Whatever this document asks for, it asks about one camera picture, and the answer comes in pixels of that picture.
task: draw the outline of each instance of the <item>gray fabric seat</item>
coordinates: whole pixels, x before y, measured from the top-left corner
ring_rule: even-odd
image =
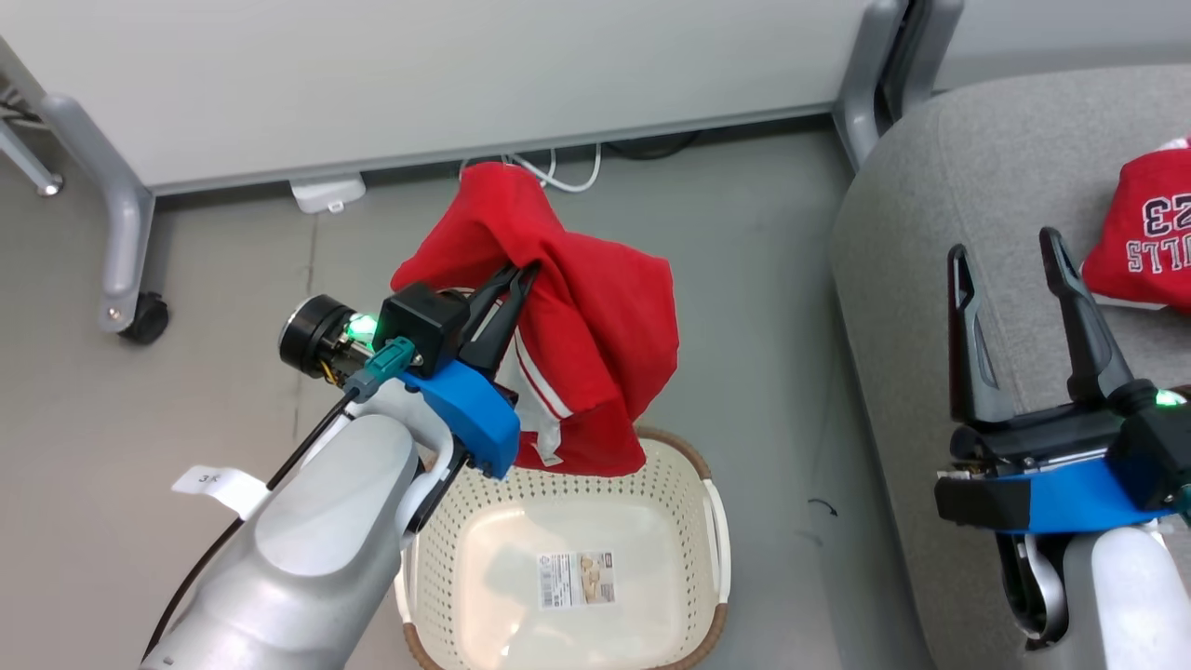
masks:
[[[954,428],[947,251],[962,242],[974,261],[993,368],[1017,411],[1067,402],[1070,359],[1042,273],[1039,228],[1058,227],[1081,261],[1099,237],[1121,165],[1191,132],[1187,109],[1186,65],[973,86],[896,124],[848,192],[833,264],[918,614],[940,670],[1016,668],[1023,643],[1002,593],[991,533],[955,527],[935,513],[935,471],[948,464]],[[1137,377],[1160,387],[1191,383],[1191,315],[1103,308]],[[1168,545],[1191,583],[1191,541],[1178,526]]]

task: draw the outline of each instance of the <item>laundry basket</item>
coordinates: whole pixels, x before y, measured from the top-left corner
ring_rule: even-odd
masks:
[[[685,670],[728,615],[731,550],[703,458],[638,428],[615,480],[460,472],[405,552],[405,639],[426,670]]]

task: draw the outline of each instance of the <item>basket handle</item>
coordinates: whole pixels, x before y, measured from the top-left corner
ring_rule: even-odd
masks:
[[[410,591],[413,587],[411,576],[413,575],[413,545],[401,552],[401,569],[397,571],[393,580],[393,596],[397,600],[397,612],[401,615],[401,624],[413,624],[413,610],[410,607]]]
[[[724,514],[724,501],[719,499],[719,489],[704,480],[707,488],[707,502],[710,514],[707,515],[707,540],[711,544],[711,556],[719,565],[719,602],[728,602],[728,594],[732,590],[732,545],[728,540],[728,515]]]

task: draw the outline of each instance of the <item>cable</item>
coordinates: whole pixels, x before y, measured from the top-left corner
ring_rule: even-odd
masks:
[[[20,120],[42,123],[42,117],[35,114],[33,112],[25,111],[15,105],[10,105],[8,102],[0,102],[0,111],[17,114]]]
[[[2,100],[0,100],[0,120],[32,130],[49,130],[42,117]]]
[[[469,162],[472,162],[472,158],[463,158],[459,163],[460,181],[463,181],[463,170],[467,168],[467,163]],[[509,157],[509,154],[500,154],[500,162],[505,163],[506,165],[510,165],[512,164],[512,158]],[[557,167],[559,167],[559,155],[554,149],[550,149],[550,169],[545,173],[547,177],[553,177],[554,170],[557,169]],[[545,181],[542,179],[537,181],[537,184],[541,186],[542,188],[545,188]]]
[[[339,402],[335,403],[335,407],[331,408],[331,412],[326,413],[326,417],[324,417],[323,420],[318,422],[318,426],[316,426],[314,430],[310,432],[310,436],[306,436],[306,439],[303,440],[300,445],[298,445],[298,449],[294,450],[294,453],[292,453],[289,458],[286,459],[283,464],[281,464],[281,468],[278,469],[278,472],[264,486],[266,489],[272,491],[276,489],[278,486],[281,484],[281,482],[285,481],[286,476],[289,475],[289,471],[294,469],[294,465],[298,465],[298,462],[300,462],[304,456],[306,456],[306,452],[308,452],[310,449],[314,445],[319,436],[322,436],[323,432],[326,431],[328,427],[330,427],[331,424],[339,418],[339,414],[342,414],[343,411],[348,407],[348,403],[355,400],[357,393],[358,392],[356,389],[351,389],[348,393],[343,394],[343,397],[339,399]],[[152,652],[154,647],[156,647],[157,643],[161,641],[162,635],[166,634],[166,628],[169,626],[169,620],[174,618],[174,610],[177,609],[177,606],[182,602],[182,597],[186,596],[186,593],[191,590],[191,586],[194,584],[194,581],[198,580],[199,575],[202,574],[202,569],[206,568],[208,563],[211,563],[211,559],[214,558],[217,553],[219,553],[219,550],[223,549],[225,544],[227,544],[227,540],[230,540],[231,537],[236,534],[236,531],[238,531],[239,527],[243,525],[244,525],[243,519],[236,519],[235,521],[232,521],[231,526],[229,526],[227,530],[224,531],[223,534],[219,536],[219,538],[211,545],[211,547],[207,549],[207,551],[202,555],[202,557],[199,558],[199,562],[194,564],[194,568],[192,568],[191,571],[186,575],[186,578],[182,580],[182,583],[177,586],[177,590],[174,591],[174,597],[169,599],[169,605],[166,606],[166,610],[161,613],[161,619],[157,620],[157,627],[154,628],[152,635],[149,638],[149,646],[145,647],[145,655],[141,657],[141,660],[149,658],[149,655]]]
[[[669,146],[667,149],[661,149],[659,151],[631,151],[629,149],[625,149],[624,146],[621,146],[616,142],[606,142],[604,145],[611,149],[613,154],[630,161],[660,161],[662,158],[668,158],[674,154],[678,154],[679,151],[686,149],[691,144],[694,144],[694,140],[698,139],[700,134],[703,134],[701,130],[688,132],[686,137],[679,139],[673,146]]]
[[[580,183],[578,186],[575,186],[573,183],[567,183],[565,181],[559,181],[557,179],[554,177],[553,174],[547,174],[547,173],[542,171],[541,168],[538,168],[534,163],[526,161],[519,154],[509,154],[509,157],[512,158],[513,161],[516,161],[517,164],[519,164],[520,167],[523,167],[523,168],[530,170],[531,173],[534,173],[534,175],[537,176],[538,179],[541,179],[542,181],[544,181],[544,182],[549,183],[550,186],[554,186],[559,190],[563,190],[566,193],[582,193],[584,190],[587,190],[588,188],[591,188],[592,184],[596,183],[596,177],[599,176],[599,163],[600,163],[600,145],[599,144],[596,144],[596,162],[592,164],[592,174],[591,174],[591,176],[587,177],[587,181],[585,181],[585,182],[582,182],[582,183]]]
[[[335,378],[335,374],[331,372],[331,367],[326,365],[326,362],[318,359],[318,363],[323,364],[323,375],[326,376],[326,383],[331,387],[338,387],[339,382]]]
[[[464,158],[459,165],[459,179],[461,181],[463,179],[463,168],[467,167],[467,163],[470,162],[470,159],[472,158]],[[550,169],[547,171],[542,171],[542,168],[529,162],[529,159],[526,159],[520,154],[500,154],[500,159],[504,161],[505,164],[510,164],[510,161],[512,161],[519,164],[520,167],[528,169],[529,171],[534,173],[534,176],[537,177],[537,182],[542,188],[545,188],[547,186],[554,186],[559,190],[563,190],[566,193],[582,193],[584,190],[591,188],[592,184],[596,183],[596,177],[599,176],[600,145],[596,144],[596,162],[592,164],[591,176],[587,177],[587,181],[578,186],[574,183],[567,183],[566,181],[559,181],[557,179],[555,179],[554,171],[555,168],[559,167],[559,156],[557,151],[554,149],[550,149]]]

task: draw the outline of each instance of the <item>desk leg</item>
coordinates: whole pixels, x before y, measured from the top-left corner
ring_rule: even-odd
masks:
[[[962,13],[964,0],[922,0],[906,12],[883,82],[894,120],[935,94],[935,77]]]
[[[37,194],[49,198],[62,190],[62,176],[45,169],[42,161],[17,137],[7,123],[0,120],[0,152],[12,158],[20,171],[37,186]]]
[[[885,61],[893,48],[908,0],[872,0],[860,20],[855,46],[840,86],[840,98],[831,117],[843,140],[853,169],[877,146],[877,87]]]
[[[141,289],[156,198],[75,99],[50,94],[42,100],[40,109],[62,144],[99,184],[107,202],[99,326],[148,345],[169,321],[161,295]]]

